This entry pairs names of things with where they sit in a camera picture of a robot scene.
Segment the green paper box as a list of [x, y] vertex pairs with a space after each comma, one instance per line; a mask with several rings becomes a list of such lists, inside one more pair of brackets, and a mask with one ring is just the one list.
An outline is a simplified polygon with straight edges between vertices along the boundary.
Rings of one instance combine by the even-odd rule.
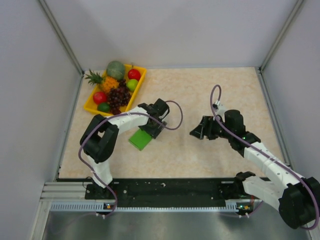
[[130, 138], [129, 143], [139, 151], [142, 151], [152, 140], [152, 136], [146, 131], [139, 129]]

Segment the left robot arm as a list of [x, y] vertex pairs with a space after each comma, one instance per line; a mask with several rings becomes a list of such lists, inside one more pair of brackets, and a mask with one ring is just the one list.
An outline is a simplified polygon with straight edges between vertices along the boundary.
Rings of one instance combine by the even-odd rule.
[[141, 103], [128, 112], [110, 117], [97, 114], [92, 118], [80, 139], [78, 156], [92, 171], [98, 195], [106, 199], [113, 194], [109, 159], [118, 136], [138, 128], [129, 142], [138, 150], [143, 150], [165, 128], [165, 118], [169, 113], [170, 107], [159, 98], [155, 103]]

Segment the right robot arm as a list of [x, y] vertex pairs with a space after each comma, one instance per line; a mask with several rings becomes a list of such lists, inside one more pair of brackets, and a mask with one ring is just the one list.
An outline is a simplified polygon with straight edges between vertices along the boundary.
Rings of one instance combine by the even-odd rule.
[[233, 192], [239, 198], [252, 195], [278, 211], [292, 229], [320, 220], [320, 183], [294, 172], [273, 156], [252, 132], [246, 130], [240, 111], [232, 109], [221, 115], [203, 116], [190, 135], [202, 140], [223, 138], [243, 158], [255, 164], [268, 178], [239, 172], [234, 178]]

